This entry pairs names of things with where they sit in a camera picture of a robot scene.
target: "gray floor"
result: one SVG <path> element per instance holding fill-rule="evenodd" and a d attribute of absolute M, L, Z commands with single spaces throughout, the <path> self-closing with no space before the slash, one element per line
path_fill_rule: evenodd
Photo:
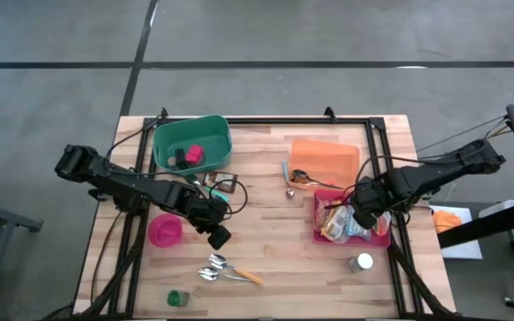
<path fill-rule="evenodd" d="M 0 62 L 131 61 L 148 2 L 0 0 Z M 514 0 L 164 0 L 145 59 L 514 60 Z M 128 78 L 128 70 L 0 70 L 0 207 L 45 221 L 40 234 L 13 238 L 0 273 L 0 320 L 42 317 L 72 299 L 95 203 L 87 186 L 57 178 L 54 164 L 67 143 L 106 151 Z M 328 105 L 403 113 L 423 147 L 502 115 L 509 103 L 514 69 L 143 70 L 130 114 L 162 106 L 174 115 L 320 114 Z M 493 144 L 508 163 L 496 175 L 458 180 L 450 200 L 514 199 L 514 139 Z M 491 264 L 493 273 L 479 276 L 465 264 L 447 264 L 458 310 L 514 318 L 501 306 L 514 293 L 513 267 Z"/>

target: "silver can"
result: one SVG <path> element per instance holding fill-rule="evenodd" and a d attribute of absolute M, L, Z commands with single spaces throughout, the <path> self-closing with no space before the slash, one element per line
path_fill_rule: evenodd
<path fill-rule="evenodd" d="M 350 269 L 353 271 L 353 273 L 370 269 L 372 268 L 373 264 L 374 260 L 368 253 L 362 253 L 358 257 L 352 258 L 348 261 L 348 265 L 350 266 Z"/>

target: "wooden table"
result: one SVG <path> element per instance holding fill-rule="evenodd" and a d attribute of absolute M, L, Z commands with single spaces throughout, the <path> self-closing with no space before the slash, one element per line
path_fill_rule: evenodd
<path fill-rule="evenodd" d="M 408 118 L 404 115 L 385 116 L 385 123 L 392 155 L 416 158 Z M 136 132 L 142 124 L 143 117 L 122 117 L 116 141 Z M 234 125 L 231 126 L 231 137 L 233 156 L 231 164 L 224 170 L 239 175 L 238 179 L 247 187 L 249 202 L 242 212 L 225 222 L 233 236 L 218 253 L 227 257 L 231 264 L 262 277 L 265 285 L 203 280 L 197 270 L 209 265 L 207 258 L 215 250 L 207 243 L 207 235 L 199 235 L 184 221 L 180 245 L 160 249 L 145 242 L 134 317 L 397 317 L 386 250 L 313 243 L 311 193 L 296 191 L 292 200 L 285 196 L 281 161 L 288 159 L 293 139 L 306 137 L 357 145 L 364 161 L 369 156 L 364 128 L 358 125 Z M 137 136 L 115 149 L 112 162 L 125 168 L 134 166 L 138 140 Z M 149 152 L 145 159 L 147 169 Z M 395 161 L 394 165 L 407 164 Z M 371 174 L 370 166 L 365 170 L 364 174 Z M 235 210 L 244 199 L 241 189 L 237 188 L 230 199 Z M 117 214 L 111 202 L 103 202 L 98 207 L 75 312 L 89 305 L 97 256 Z M 149 219 L 159 214 L 159 209 L 151 207 Z M 119 219 L 104 254 L 95 295 L 112 276 L 122 221 Z M 454 310 L 429 211 L 414 210 L 408 230 L 418 273 L 443 305 Z M 353 274 L 346 262 L 361 252 L 372 255 L 374 267 Z M 126 301 L 127 283 L 122 284 L 121 306 Z M 410 289 L 405 276 L 402 286 L 411 310 Z M 192 293 L 186 307 L 173 308 L 166 304 L 168 291 L 172 289 Z"/>

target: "magenta cup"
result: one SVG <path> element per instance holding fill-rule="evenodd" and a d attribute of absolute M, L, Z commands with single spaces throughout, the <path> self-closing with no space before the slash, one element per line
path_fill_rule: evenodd
<path fill-rule="evenodd" d="M 182 222 L 173 214 L 162 214 L 150 223 L 148 238 L 157 247 L 176 245 L 182 238 Z"/>

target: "pink tray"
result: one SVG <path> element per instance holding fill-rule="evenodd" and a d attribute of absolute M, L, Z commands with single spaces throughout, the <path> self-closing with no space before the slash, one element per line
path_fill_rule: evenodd
<path fill-rule="evenodd" d="M 343 200 L 343 192 L 336 190 L 317 190 L 314 192 L 314 210 L 312 212 L 312 219 L 314 220 L 314 213 L 319 206 L 319 202 L 317 200 L 322 201 L 333 201 Z M 364 240 L 361 237 L 353 236 L 346 243 L 334 243 L 330 242 L 326 237 L 322 236 L 320 232 L 316 232 L 313 229 L 312 232 L 312 241 L 319 244 L 331 244 L 331 245 L 341 245 L 341 246 L 359 246 L 359 247 L 375 247 L 375 248 L 387 248 L 390 246 L 390 229 L 388 228 L 388 232 L 385 235 L 378 236 L 374 230 L 371 230 L 372 237 L 370 237 L 369 241 Z"/>

